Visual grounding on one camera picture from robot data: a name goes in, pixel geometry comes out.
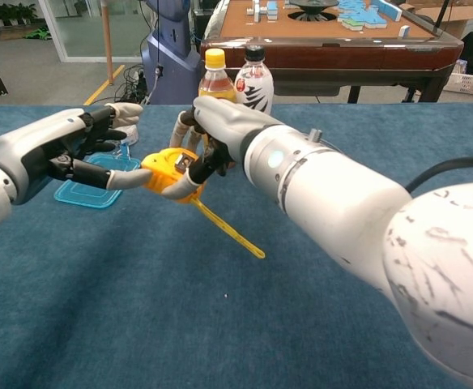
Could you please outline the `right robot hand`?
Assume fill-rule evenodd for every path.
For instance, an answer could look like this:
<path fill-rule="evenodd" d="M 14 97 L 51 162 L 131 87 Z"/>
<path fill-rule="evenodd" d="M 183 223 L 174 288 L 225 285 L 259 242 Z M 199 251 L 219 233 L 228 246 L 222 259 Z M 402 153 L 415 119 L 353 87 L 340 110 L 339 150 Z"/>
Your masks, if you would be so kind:
<path fill-rule="evenodd" d="M 254 137 L 280 123 L 266 113 L 229 100 L 212 96 L 195 98 L 190 109 L 178 114 L 169 146 L 180 147 L 189 130 L 207 135 L 211 145 L 161 195 L 180 200 L 193 194 L 215 171 L 225 174 L 230 163 L 242 162 Z"/>

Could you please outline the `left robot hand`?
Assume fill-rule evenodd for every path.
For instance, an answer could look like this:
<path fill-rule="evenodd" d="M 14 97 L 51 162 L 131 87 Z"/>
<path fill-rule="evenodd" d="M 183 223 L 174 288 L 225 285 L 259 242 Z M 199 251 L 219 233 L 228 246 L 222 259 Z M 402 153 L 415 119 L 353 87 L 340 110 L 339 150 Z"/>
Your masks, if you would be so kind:
<path fill-rule="evenodd" d="M 138 123 L 143 112 L 132 103 L 106 104 L 96 110 L 65 109 L 0 135 L 0 169 L 13 181 L 15 205 L 24 204 L 51 179 L 71 180 L 104 190 L 127 190 L 148 183 L 152 171 L 107 170 L 86 162 L 110 152 L 126 134 L 122 126 Z"/>

